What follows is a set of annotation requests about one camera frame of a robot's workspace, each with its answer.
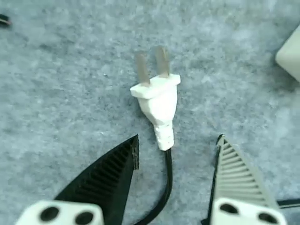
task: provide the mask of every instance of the plug prong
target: plug prong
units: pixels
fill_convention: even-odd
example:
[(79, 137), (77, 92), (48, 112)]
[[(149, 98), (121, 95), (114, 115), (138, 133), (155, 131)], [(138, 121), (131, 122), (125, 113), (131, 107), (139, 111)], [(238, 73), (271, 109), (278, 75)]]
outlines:
[(150, 86), (149, 73), (147, 71), (145, 53), (139, 51), (135, 54), (135, 62), (137, 67), (137, 76), (142, 86)]
[(166, 50), (163, 46), (158, 46), (155, 49), (155, 57), (157, 62), (158, 74), (160, 77), (168, 78), (170, 74), (169, 60)]

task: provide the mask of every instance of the gray carpet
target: gray carpet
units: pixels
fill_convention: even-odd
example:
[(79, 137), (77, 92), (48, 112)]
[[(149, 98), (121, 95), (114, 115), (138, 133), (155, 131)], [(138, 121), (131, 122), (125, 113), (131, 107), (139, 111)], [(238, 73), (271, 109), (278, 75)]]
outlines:
[[(129, 88), (134, 51), (164, 45), (180, 74), (174, 185), (152, 224), (199, 225), (220, 133), (259, 167), (277, 199), (300, 197), (300, 85), (274, 55), (300, 23), (298, 0), (0, 0), (0, 224), (51, 199), (82, 169), (139, 134), (124, 223), (165, 184), (163, 153)], [(299, 209), (285, 210), (290, 225)]]

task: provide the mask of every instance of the power plug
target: power plug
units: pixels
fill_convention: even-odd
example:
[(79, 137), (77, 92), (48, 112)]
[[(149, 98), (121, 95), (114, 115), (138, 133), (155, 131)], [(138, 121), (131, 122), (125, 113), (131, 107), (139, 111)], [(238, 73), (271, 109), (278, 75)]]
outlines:
[(149, 78), (143, 52), (138, 52), (135, 59), (140, 83), (130, 88), (131, 95), (153, 124), (159, 149), (166, 151), (174, 145), (173, 118), (180, 75), (169, 73), (167, 55), (161, 46), (156, 48), (157, 76)]

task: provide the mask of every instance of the black cable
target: black cable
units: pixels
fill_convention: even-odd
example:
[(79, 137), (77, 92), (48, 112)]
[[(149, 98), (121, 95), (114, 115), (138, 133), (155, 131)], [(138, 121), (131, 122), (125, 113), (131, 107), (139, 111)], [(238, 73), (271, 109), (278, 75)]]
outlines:
[(168, 199), (171, 194), (172, 185), (173, 185), (173, 166), (172, 166), (172, 155), (171, 155), (171, 149), (165, 151), (165, 163), (167, 167), (167, 184), (165, 186), (165, 191), (163, 195), (161, 196), (160, 200), (156, 204), (156, 206), (146, 215), (146, 217), (139, 222), (137, 222), (135, 225), (147, 225), (152, 220), (154, 220), (159, 213), (163, 210), (166, 203), (168, 202)]
[(277, 201), (281, 209), (300, 207), (300, 198)]

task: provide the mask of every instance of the white connector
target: white connector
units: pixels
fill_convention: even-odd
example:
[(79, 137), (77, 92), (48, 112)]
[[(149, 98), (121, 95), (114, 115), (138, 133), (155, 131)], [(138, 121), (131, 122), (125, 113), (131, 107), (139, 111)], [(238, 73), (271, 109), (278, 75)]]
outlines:
[(166, 151), (174, 145), (173, 118), (177, 105), (177, 85), (180, 76), (169, 73), (163, 47), (156, 49), (158, 75), (149, 79), (143, 53), (136, 55), (140, 83), (130, 88), (140, 108), (154, 126), (159, 149)]
[(276, 62), (300, 82), (300, 26), (277, 52)]

